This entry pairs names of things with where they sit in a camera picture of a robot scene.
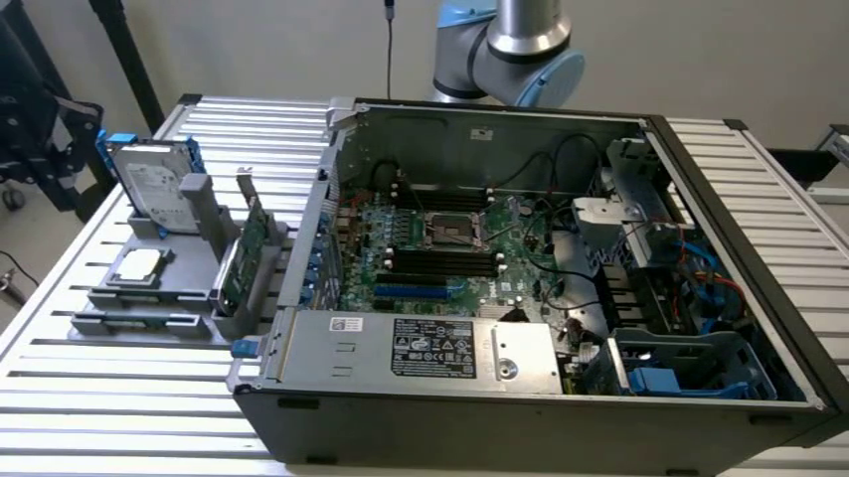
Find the green motherboard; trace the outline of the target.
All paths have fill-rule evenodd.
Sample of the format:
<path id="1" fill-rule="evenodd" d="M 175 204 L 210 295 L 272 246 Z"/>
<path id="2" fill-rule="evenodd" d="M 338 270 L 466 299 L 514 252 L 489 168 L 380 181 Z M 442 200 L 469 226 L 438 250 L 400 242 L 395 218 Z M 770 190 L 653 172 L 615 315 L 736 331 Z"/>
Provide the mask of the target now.
<path id="1" fill-rule="evenodd" d="M 535 195 L 489 196 L 482 218 L 483 251 L 499 262 L 495 277 L 402 274 L 392 272 L 386 259 L 399 249 L 430 250 L 415 244 L 414 228 L 426 212 L 398 209 L 387 193 L 358 190 L 336 212 L 340 246 L 342 286 L 338 307 L 344 311 L 475 317 L 481 305 L 515 305 L 531 320 L 546 315 L 546 296 L 561 294 L 565 278 L 557 274 L 553 233 L 561 229 L 565 207 Z M 447 300 L 375 297 L 372 288 L 390 286 L 441 286 Z"/>

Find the blue expansion slot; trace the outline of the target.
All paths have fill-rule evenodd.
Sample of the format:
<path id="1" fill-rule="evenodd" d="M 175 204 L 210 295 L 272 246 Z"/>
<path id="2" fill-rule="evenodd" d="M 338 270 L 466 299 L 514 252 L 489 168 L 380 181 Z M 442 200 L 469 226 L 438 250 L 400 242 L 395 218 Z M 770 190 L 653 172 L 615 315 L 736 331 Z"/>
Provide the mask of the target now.
<path id="1" fill-rule="evenodd" d="M 376 285 L 372 288 L 375 297 L 399 298 L 399 299 L 429 299 L 447 300 L 450 291 L 441 286 L 390 286 Z"/>

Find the metal disk bay cage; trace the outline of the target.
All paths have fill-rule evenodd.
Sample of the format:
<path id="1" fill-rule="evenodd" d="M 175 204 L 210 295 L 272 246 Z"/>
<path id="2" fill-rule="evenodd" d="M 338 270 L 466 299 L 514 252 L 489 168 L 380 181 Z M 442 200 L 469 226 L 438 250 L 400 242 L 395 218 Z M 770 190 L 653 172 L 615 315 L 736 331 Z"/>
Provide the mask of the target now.
<path id="1" fill-rule="evenodd" d="M 626 268 L 671 266 L 690 229 L 674 217 L 657 180 L 666 173 L 650 142 L 623 138 L 606 149 L 591 193 L 571 202 L 587 257 Z"/>

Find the blue plastic drive caddy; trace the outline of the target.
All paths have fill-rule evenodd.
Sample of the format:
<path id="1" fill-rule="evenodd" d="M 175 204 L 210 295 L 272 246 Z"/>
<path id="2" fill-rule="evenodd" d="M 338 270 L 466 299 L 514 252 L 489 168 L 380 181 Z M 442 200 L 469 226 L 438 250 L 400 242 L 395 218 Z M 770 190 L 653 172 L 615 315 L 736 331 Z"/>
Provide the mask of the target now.
<path id="1" fill-rule="evenodd" d="M 657 335 L 611 332 L 582 374 L 597 396 L 776 400 L 754 350 L 736 332 Z"/>

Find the silver CPU chip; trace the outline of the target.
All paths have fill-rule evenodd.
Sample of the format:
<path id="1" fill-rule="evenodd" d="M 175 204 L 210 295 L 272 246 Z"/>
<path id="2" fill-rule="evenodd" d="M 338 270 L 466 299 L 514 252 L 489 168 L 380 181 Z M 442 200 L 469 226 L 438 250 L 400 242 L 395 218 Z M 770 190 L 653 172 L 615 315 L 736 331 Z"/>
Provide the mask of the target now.
<path id="1" fill-rule="evenodd" d="M 125 250 L 105 278 L 108 286 L 151 288 L 167 264 L 167 248 L 136 247 Z"/>

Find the black RAM slot bank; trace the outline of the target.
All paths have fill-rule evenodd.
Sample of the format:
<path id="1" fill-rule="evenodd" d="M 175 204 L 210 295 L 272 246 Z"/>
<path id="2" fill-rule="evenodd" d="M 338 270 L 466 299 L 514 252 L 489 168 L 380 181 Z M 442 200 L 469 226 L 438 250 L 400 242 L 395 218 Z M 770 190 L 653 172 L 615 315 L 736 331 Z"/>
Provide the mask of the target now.
<path id="1" fill-rule="evenodd" d="M 481 191 L 423 190 L 400 186 L 390 203 L 406 210 L 477 213 L 489 206 L 490 201 Z"/>
<path id="2" fill-rule="evenodd" d="M 451 250 L 399 249 L 386 259 L 388 269 L 402 274 L 495 277 L 499 262 L 493 253 Z"/>

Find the CPU socket with metal frame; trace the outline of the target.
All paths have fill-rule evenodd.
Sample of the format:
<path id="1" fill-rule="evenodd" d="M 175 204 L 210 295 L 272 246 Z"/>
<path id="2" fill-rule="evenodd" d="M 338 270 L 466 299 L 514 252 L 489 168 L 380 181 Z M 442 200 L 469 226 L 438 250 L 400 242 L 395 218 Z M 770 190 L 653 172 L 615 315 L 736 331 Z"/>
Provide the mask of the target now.
<path id="1" fill-rule="evenodd" d="M 426 212 L 414 228 L 415 244 L 423 249 L 483 251 L 479 213 Z"/>

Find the black equipment stand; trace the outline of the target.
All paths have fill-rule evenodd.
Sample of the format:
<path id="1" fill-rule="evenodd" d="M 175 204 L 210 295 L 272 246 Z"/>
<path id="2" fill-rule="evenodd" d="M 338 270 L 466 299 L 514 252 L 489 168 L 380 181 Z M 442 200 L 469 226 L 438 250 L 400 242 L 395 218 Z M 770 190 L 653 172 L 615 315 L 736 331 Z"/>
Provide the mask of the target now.
<path id="1" fill-rule="evenodd" d="M 36 186 L 59 211 L 79 214 L 77 176 L 105 171 L 103 119 L 101 106 L 72 99 L 23 0 L 0 0 L 0 185 Z"/>

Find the grey power supply unit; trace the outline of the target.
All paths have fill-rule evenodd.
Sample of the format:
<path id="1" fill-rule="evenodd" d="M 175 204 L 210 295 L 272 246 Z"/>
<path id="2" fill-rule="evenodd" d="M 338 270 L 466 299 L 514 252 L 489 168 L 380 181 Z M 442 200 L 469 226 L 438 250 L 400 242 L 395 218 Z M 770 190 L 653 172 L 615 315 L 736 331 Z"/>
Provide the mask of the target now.
<path id="1" fill-rule="evenodd" d="M 287 391 L 495 398 L 562 393 L 541 323 L 307 310 L 284 318 L 272 345 L 264 376 Z"/>

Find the hard disk in blue carrier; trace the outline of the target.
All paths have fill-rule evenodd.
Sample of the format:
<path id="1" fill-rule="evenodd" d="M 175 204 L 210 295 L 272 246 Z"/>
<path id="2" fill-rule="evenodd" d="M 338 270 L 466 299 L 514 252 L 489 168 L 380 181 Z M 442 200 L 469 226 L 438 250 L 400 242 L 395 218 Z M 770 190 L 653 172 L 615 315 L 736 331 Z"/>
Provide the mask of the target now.
<path id="1" fill-rule="evenodd" d="M 96 147 L 135 212 L 154 221 L 162 235 L 196 235 L 190 202 L 179 190 L 187 174 L 206 172 L 194 138 L 155 140 L 101 131 Z"/>

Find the aluminium profile frame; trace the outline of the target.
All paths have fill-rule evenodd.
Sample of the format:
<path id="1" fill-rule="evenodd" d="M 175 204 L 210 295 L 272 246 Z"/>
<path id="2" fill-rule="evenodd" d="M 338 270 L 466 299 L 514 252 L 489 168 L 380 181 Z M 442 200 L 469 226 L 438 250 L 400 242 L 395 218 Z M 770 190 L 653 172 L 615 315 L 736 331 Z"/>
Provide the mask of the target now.
<path id="1" fill-rule="evenodd" d="M 849 206 L 849 186 L 821 185 L 837 166 L 849 169 L 849 124 L 830 124 L 812 149 L 769 148 L 768 151 L 818 204 Z"/>

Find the black slanted pole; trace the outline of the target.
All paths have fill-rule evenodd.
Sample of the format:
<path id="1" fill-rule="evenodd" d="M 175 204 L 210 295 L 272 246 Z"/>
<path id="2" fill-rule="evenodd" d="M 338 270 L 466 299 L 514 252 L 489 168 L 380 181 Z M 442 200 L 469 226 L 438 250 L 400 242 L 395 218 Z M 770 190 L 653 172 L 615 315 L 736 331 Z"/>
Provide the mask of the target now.
<path id="1" fill-rule="evenodd" d="M 123 2 L 121 0 L 88 0 L 88 2 L 104 27 L 144 123 L 150 131 L 155 133 L 164 122 L 164 113 L 127 23 Z"/>

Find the blue case latch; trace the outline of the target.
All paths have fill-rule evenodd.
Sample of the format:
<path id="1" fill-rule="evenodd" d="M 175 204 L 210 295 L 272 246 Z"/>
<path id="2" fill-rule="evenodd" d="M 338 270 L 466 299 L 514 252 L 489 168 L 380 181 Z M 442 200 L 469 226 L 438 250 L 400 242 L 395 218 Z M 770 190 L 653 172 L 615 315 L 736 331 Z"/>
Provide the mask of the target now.
<path id="1" fill-rule="evenodd" d="M 264 354 L 266 335 L 251 335 L 236 339 L 231 343 L 230 354 L 234 359 L 260 359 Z"/>

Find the silver chipset heat sink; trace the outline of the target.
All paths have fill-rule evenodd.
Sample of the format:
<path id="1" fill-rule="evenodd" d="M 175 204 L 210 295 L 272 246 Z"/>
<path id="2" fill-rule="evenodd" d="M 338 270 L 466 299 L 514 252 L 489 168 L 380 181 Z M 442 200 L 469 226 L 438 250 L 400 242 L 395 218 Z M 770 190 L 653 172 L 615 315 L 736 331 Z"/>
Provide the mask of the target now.
<path id="1" fill-rule="evenodd" d="M 475 317 L 506 323 L 529 323 L 531 321 L 525 309 L 515 305 L 481 305 Z"/>

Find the green graphics card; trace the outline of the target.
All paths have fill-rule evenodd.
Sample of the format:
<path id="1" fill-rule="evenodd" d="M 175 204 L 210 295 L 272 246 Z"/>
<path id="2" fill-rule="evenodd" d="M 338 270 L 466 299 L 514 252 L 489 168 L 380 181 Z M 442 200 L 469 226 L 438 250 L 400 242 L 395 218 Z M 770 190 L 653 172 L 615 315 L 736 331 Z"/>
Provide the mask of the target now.
<path id="1" fill-rule="evenodd" d="M 260 268 L 263 247 L 271 242 L 267 213 L 252 180 L 252 169 L 240 168 L 238 186 L 246 199 L 248 215 L 240 233 L 226 251 L 222 267 L 214 280 L 210 298 L 219 314 L 234 316 L 247 301 Z"/>

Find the grey plastic parts rack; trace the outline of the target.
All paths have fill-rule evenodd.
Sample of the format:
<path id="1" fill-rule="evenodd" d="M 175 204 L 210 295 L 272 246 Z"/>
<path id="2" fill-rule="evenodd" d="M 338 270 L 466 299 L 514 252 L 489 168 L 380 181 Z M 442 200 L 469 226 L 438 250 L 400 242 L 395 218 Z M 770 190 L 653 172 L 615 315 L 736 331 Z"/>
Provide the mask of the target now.
<path id="1" fill-rule="evenodd" d="M 234 316 L 222 315 L 210 294 L 226 251 L 244 221 L 235 222 L 228 208 L 218 203 L 208 175 L 188 174 L 179 190 L 190 202 L 198 234 L 162 235 L 151 219 L 137 213 L 129 216 L 132 235 L 100 284 L 88 292 L 85 308 L 72 317 L 72 338 L 223 346 L 256 333 L 274 275 L 284 257 L 288 228 L 267 212 L 272 216 L 271 242 L 263 247 L 251 294 Z M 151 288 L 108 286 L 107 275 L 115 262 L 125 250 L 136 247 L 170 250 L 158 284 Z"/>

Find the black open PC case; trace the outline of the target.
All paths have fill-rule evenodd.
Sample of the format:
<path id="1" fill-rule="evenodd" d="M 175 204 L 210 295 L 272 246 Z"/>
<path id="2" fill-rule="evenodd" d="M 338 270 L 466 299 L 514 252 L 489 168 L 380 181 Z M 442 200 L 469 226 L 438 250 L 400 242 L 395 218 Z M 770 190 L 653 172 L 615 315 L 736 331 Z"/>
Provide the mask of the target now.
<path id="1" fill-rule="evenodd" d="M 659 115 L 338 99 L 260 359 L 228 387 L 272 456 L 290 464 L 706 477 L 782 447 L 849 431 L 849 364 L 816 332 L 849 318 L 849 236 L 746 127 Z M 606 149 L 653 145 L 670 212 L 690 227 L 671 266 L 587 257 L 571 202 Z M 535 195 L 565 207 L 553 233 L 559 295 L 542 299 L 558 396 L 455 397 L 287 391 L 264 361 L 284 318 L 338 307 L 336 212 L 358 190 L 400 186 Z M 750 344 L 776 400 L 591 395 L 582 374 L 614 330 Z"/>

